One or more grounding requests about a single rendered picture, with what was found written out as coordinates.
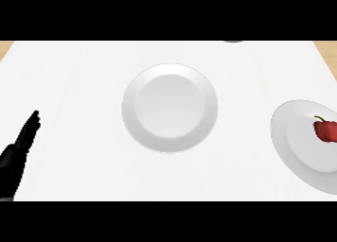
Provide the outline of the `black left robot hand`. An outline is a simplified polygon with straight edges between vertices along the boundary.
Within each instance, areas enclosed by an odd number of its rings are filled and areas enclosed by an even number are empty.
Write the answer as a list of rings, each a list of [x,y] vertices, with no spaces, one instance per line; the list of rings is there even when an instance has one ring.
[[[0,154],[0,201],[13,201],[39,128],[39,111],[34,111],[21,129],[15,143],[8,145]]]

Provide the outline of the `white oval plate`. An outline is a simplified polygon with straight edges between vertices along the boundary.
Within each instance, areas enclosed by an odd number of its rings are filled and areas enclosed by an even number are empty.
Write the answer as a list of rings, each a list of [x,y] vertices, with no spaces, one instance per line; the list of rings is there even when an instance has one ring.
[[[192,149],[219,120],[219,97],[208,78],[183,64],[151,66],[126,89],[121,116],[143,147],[163,153]]]

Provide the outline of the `red bell pepper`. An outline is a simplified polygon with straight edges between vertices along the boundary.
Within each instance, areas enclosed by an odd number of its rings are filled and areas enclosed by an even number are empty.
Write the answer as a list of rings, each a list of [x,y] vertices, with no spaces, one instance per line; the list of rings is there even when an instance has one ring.
[[[337,122],[327,121],[316,115],[318,121],[313,123],[313,128],[319,139],[328,143],[337,143]]]

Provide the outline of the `white round plate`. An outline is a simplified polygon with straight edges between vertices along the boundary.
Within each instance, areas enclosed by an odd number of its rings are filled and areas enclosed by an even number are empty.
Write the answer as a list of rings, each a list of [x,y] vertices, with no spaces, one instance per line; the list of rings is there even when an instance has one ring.
[[[337,112],[309,100],[291,100],[272,115],[272,143],[284,164],[318,190],[337,195],[337,143],[315,132],[316,115],[337,122]]]

